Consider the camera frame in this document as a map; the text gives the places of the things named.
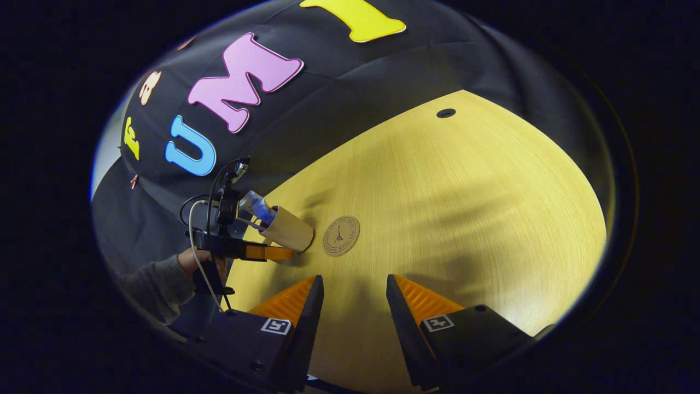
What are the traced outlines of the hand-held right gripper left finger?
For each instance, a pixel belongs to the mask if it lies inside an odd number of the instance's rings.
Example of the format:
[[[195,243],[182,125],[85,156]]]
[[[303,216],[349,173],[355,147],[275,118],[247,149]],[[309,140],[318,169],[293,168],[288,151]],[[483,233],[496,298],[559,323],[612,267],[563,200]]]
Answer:
[[[323,300],[323,278],[312,275],[250,311],[218,314],[183,346],[230,380],[234,392],[301,392]]]

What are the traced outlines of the wooden desktop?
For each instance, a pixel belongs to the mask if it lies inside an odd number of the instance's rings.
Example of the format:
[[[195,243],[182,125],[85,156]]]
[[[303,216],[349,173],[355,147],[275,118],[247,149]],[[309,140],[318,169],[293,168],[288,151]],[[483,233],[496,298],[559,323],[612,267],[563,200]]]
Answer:
[[[310,374],[368,394],[415,394],[386,298],[397,274],[529,335],[558,322],[587,287],[607,242],[604,214],[574,161],[538,128],[469,92],[370,128],[265,199],[315,229],[287,262],[235,261],[232,306],[249,311],[321,275],[325,297]],[[360,223],[339,257],[322,236]]]

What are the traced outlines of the beige cup with wooden handle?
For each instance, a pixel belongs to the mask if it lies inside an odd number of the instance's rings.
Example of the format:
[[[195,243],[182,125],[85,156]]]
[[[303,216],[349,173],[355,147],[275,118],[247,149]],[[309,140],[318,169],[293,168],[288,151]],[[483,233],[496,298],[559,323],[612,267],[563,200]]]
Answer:
[[[275,244],[296,252],[303,252],[312,244],[312,226],[280,205],[272,206],[270,212],[259,219],[264,224],[259,234]]]

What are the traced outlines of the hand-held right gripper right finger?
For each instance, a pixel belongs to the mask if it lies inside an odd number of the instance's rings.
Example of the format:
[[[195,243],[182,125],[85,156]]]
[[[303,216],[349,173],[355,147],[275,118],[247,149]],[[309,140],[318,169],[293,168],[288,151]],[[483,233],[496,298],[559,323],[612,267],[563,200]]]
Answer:
[[[387,302],[411,384],[423,391],[484,392],[489,378],[553,330],[529,335],[487,305],[461,306],[396,274],[387,276]]]

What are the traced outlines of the round brown coaster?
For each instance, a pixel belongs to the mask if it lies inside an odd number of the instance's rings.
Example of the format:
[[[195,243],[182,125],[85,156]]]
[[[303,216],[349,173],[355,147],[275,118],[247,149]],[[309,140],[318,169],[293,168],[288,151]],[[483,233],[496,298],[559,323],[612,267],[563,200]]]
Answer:
[[[322,236],[323,252],[331,257],[339,257],[349,252],[357,243],[360,234],[360,223],[353,216],[342,216],[335,219]]]

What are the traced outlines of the black backdrop cloth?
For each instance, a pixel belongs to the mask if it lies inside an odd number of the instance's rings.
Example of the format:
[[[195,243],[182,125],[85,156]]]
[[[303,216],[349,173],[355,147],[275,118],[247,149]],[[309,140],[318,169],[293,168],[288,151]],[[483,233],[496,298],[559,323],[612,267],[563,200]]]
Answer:
[[[120,156],[91,200],[98,261],[127,274],[186,249],[180,207],[231,160],[250,157],[237,187],[265,198],[370,128],[462,91],[564,150],[597,195],[606,249],[608,147],[580,88],[535,50],[435,0],[271,0],[169,50],[131,87]]]

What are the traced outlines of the white toothpaste tube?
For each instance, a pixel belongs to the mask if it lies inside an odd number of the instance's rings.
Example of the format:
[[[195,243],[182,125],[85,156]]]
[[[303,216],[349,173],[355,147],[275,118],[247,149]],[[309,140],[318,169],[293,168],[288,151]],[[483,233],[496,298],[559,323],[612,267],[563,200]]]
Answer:
[[[250,190],[238,202],[238,207],[257,217],[260,222],[270,225],[277,216],[277,212],[254,190]]]

